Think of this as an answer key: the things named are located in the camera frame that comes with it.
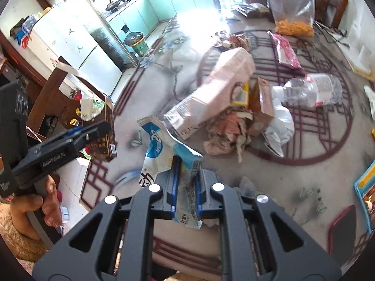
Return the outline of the person's left hand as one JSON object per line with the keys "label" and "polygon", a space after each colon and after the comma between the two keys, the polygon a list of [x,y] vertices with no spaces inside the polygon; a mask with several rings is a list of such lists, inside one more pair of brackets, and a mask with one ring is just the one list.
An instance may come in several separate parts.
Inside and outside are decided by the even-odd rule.
{"label": "person's left hand", "polygon": [[11,218],[15,229],[32,240],[41,240],[41,238],[31,225],[26,215],[27,212],[42,209],[45,215],[45,223],[48,226],[59,227],[62,225],[62,215],[56,195],[56,184],[50,175],[45,178],[45,189],[48,194],[44,199],[41,195],[21,195],[14,196],[10,202]]}

